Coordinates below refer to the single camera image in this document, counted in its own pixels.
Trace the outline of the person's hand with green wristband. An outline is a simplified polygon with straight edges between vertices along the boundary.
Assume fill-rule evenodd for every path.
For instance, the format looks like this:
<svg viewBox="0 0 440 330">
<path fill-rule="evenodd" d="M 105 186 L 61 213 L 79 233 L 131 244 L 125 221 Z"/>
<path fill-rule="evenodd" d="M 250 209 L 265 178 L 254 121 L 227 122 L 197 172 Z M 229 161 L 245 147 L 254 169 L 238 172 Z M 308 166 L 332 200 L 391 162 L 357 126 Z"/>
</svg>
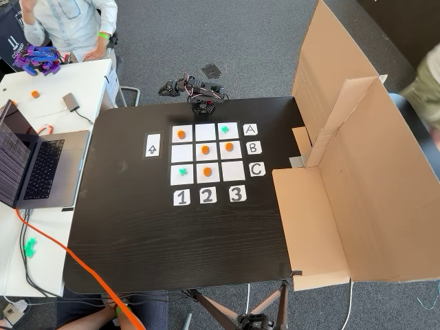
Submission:
<svg viewBox="0 0 440 330">
<path fill-rule="evenodd" d="M 84 61 L 95 61 L 101 59 L 105 55 L 106 50 L 101 47 L 96 47 L 93 51 L 87 52 L 83 60 Z"/>
</svg>

